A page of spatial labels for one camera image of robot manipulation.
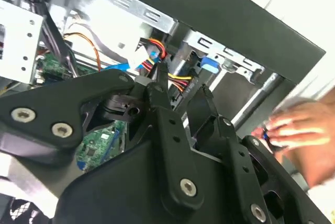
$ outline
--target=screw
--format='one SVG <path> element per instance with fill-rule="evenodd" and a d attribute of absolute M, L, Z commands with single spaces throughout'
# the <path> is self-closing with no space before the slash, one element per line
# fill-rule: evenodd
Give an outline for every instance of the screw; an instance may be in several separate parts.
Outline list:
<path fill-rule="evenodd" d="M 72 127 L 66 123 L 56 123 L 51 127 L 52 133 L 60 138 L 67 138 L 71 136 Z"/>
<path fill-rule="evenodd" d="M 228 120 L 228 119 L 226 119 L 226 118 L 223 118 L 223 121 L 225 122 L 225 124 L 226 124 L 227 126 L 230 126 L 230 125 L 231 125 L 231 122 L 229 122 L 229 120 Z"/>
<path fill-rule="evenodd" d="M 13 120 L 21 123 L 28 123 L 36 118 L 36 113 L 28 108 L 16 108 L 10 113 L 10 115 Z"/>
<path fill-rule="evenodd" d="M 264 211 L 262 210 L 262 208 L 260 208 L 259 205 L 252 204 L 250 206 L 250 209 L 251 209 L 252 215 L 254 215 L 257 220 L 259 220 L 262 223 L 264 223 L 266 221 L 266 215 L 265 215 Z"/>
<path fill-rule="evenodd" d="M 197 193 L 197 188 L 192 181 L 187 178 L 184 178 L 180 181 L 180 188 L 189 197 L 194 197 Z"/>
<path fill-rule="evenodd" d="M 259 146 L 259 145 L 260 145 L 260 143 L 259 143 L 256 139 L 252 139 L 251 141 L 252 141 L 252 143 L 253 143 L 254 145 L 256 145 L 256 146 Z"/>
<path fill-rule="evenodd" d="M 123 76 L 123 75 L 119 75 L 119 79 L 121 79 L 124 82 L 128 81 L 128 79 L 125 76 Z"/>
<path fill-rule="evenodd" d="M 155 86 L 155 89 L 159 92 L 163 92 L 164 90 L 162 89 L 162 87 L 160 87 L 159 85 Z"/>

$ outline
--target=black plastic bracket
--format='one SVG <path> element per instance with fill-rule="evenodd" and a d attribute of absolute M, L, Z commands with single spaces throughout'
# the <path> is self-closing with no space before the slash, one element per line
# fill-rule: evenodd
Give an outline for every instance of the black plastic bracket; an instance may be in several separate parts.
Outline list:
<path fill-rule="evenodd" d="M 252 206 L 262 209 L 262 222 L 271 223 L 258 178 L 248 155 L 242 146 L 232 123 L 219 116 L 208 87 L 203 86 L 189 103 L 187 110 L 191 135 L 196 140 L 196 149 L 221 158 L 230 176 L 229 206 L 236 223 L 257 223 Z"/>
<path fill-rule="evenodd" d="M 98 104 L 112 95 L 129 93 L 133 86 L 127 74 L 108 70 L 1 97 L 0 150 L 45 164 L 68 163 Z M 18 108 L 23 108 L 21 115 L 13 115 Z M 32 111 L 28 122 L 15 119 L 27 116 L 24 108 Z M 70 136 L 55 136 L 56 123 L 69 125 Z"/>
<path fill-rule="evenodd" d="M 147 87 L 149 111 L 153 119 L 151 123 L 159 134 L 153 136 L 152 141 L 156 149 L 163 205 L 172 215 L 183 218 L 185 214 L 201 207 L 204 194 L 181 118 L 172 110 L 166 89 L 163 88 L 164 82 L 167 87 L 168 73 L 160 66 L 158 65 L 157 77 L 161 82 L 150 83 Z M 182 190 L 183 179 L 190 180 L 195 185 L 195 195 L 187 195 Z"/>
<path fill-rule="evenodd" d="M 160 84 L 166 91 L 168 86 L 169 79 L 169 69 L 166 63 L 156 63 L 151 69 L 148 77 L 151 79 L 155 79 L 158 84 Z"/>

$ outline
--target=mounting hole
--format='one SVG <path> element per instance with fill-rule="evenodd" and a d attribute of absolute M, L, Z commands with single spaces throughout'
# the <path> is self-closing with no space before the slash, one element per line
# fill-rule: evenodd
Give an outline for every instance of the mounting hole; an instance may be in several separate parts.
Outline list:
<path fill-rule="evenodd" d="M 243 170 L 244 170 L 246 173 L 249 173 L 249 168 L 247 168 L 246 166 L 243 167 Z"/>
<path fill-rule="evenodd" d="M 139 112 L 140 112 L 140 109 L 139 109 L 139 108 L 137 108 L 137 107 L 133 107 L 133 108 L 130 108 L 130 109 L 128 110 L 128 115 L 129 115 L 130 117 L 133 117 L 133 116 L 137 115 Z"/>
<path fill-rule="evenodd" d="M 179 138 L 179 137 L 176 137 L 176 136 L 173 137 L 173 140 L 176 141 L 177 143 L 180 142 L 180 138 Z"/>

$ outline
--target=cable bundle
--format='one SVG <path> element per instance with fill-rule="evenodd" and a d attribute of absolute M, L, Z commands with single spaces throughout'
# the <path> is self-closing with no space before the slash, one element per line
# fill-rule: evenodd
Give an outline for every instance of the cable bundle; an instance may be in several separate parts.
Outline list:
<path fill-rule="evenodd" d="M 154 62 L 151 59 L 147 59 L 142 63 L 142 65 L 147 71 L 151 71 Z M 172 82 L 174 86 L 177 87 L 177 89 L 181 93 L 184 92 L 185 88 L 189 85 L 191 79 L 192 79 L 191 76 L 176 76 L 169 73 L 169 80 Z"/>

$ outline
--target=green circuit board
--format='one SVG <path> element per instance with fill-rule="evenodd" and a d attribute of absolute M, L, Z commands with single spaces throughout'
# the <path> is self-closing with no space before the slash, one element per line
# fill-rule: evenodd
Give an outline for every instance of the green circuit board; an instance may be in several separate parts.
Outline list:
<path fill-rule="evenodd" d="M 51 53 L 45 54 L 40 70 L 46 76 L 57 81 L 72 78 L 70 73 L 60 65 Z M 96 70 L 78 65 L 80 75 L 95 73 Z M 78 146 L 75 157 L 78 167 L 88 172 L 102 163 L 112 159 L 123 151 L 127 132 L 127 124 L 115 121 L 111 126 L 94 131 L 87 135 Z"/>
<path fill-rule="evenodd" d="M 44 55 L 45 59 L 43 60 L 43 72 L 51 75 L 55 75 L 64 80 L 72 78 L 71 74 L 60 65 L 57 59 L 52 53 L 47 53 Z M 78 65 L 78 71 L 80 75 L 87 75 L 96 72 L 96 70 L 90 69 L 89 67 Z"/>
<path fill-rule="evenodd" d="M 78 167 L 88 172 L 120 154 L 124 148 L 126 130 L 126 123 L 116 121 L 108 128 L 87 135 L 77 148 Z"/>

